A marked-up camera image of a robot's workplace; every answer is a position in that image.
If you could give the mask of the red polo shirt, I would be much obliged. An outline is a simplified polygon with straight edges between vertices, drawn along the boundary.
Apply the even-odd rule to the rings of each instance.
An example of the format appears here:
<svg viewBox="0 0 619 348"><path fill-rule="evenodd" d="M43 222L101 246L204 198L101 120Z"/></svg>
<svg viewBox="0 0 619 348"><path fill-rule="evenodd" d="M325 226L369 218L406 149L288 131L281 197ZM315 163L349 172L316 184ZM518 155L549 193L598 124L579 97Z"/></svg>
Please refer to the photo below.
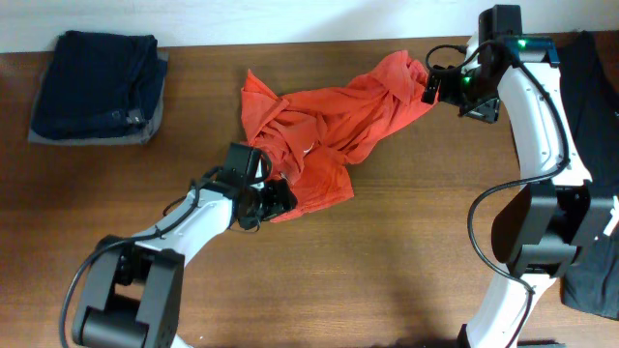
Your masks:
<svg viewBox="0 0 619 348"><path fill-rule="evenodd" d="M272 175L298 200L278 221L299 218L354 195L347 171L387 136L431 110L422 101L428 73L405 50L383 58L344 87L276 95L253 73L241 90L248 143L264 151Z"/></svg>

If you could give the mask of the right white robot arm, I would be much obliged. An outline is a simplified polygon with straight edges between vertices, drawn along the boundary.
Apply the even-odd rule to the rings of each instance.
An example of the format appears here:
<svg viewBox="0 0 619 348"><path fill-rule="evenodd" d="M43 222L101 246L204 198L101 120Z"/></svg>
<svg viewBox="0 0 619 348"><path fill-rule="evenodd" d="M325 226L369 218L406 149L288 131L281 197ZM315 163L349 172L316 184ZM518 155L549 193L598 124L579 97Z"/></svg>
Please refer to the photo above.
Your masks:
<svg viewBox="0 0 619 348"><path fill-rule="evenodd" d="M429 65L425 103L456 105L493 123L508 111L520 177L481 193L467 213L469 241L493 271L459 347L515 347L533 307L615 226L616 198L593 185L570 134L559 59L549 37L472 37L458 66Z"/></svg>

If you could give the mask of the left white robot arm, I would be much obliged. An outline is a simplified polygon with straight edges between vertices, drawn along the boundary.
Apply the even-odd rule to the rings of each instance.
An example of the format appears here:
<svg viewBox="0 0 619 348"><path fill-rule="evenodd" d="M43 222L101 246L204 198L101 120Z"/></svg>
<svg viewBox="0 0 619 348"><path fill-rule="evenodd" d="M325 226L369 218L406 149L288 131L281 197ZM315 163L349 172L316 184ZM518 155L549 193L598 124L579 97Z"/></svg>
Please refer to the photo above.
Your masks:
<svg viewBox="0 0 619 348"><path fill-rule="evenodd" d="M85 279L69 336L82 347L183 347L178 335L187 265L232 224L256 229L292 211L284 180L234 188L193 184L183 202L129 238L109 235L78 269Z"/></svg>

